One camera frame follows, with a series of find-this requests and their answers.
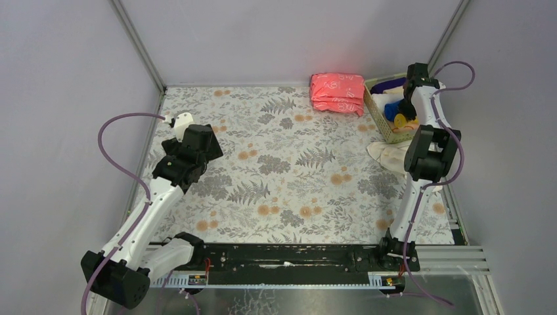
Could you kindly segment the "orange cartoon towel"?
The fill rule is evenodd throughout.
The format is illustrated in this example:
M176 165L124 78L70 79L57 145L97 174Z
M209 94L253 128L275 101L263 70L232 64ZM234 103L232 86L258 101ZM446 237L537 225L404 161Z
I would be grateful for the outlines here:
M416 123L416 121L407 122L404 125L400 125L399 127L396 126L394 123L390 123L391 131L395 134L403 134L403 133L414 133L420 124Z

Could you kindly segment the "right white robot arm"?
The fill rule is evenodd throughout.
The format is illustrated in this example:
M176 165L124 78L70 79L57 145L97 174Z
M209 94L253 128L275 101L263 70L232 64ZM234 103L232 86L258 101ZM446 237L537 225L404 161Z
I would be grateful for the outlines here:
M411 64L403 87L402 107L413 108L420 125L404 159L407 183L395 220L377 248L376 258L383 270L417 271L415 251L417 227L426 199L450 171L460 149L460 131L452 129L437 104L443 85L428 71L428 65Z

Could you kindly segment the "blue towel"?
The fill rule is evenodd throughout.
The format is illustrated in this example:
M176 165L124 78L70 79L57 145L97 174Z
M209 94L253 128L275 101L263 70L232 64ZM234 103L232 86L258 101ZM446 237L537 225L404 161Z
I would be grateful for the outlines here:
M397 114L402 114L400 109L399 109L400 103L401 103L401 100L398 100L396 102L387 103L384 106L384 116L388 121L393 122L394 117Z

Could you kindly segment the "yellow white towel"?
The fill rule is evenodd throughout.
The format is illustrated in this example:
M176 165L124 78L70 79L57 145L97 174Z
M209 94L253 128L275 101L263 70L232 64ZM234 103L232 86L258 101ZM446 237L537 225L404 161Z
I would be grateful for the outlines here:
M395 127L401 129L401 128L405 128L409 125L418 125L419 120L417 118L409 120L403 114L397 114L394 117L393 124L395 125Z

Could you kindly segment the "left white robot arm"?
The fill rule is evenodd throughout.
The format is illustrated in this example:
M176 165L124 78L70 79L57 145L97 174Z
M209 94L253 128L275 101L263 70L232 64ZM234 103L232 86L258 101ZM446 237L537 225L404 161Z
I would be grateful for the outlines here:
M138 205L116 235L97 253L81 260L87 286L82 297L86 310L90 292L127 309L138 306L152 281L182 264L188 264L200 247L197 240L173 238L146 253L162 219L205 173L208 163L223 156L211 125L191 124L181 138L162 143L165 156L157 163L143 204Z

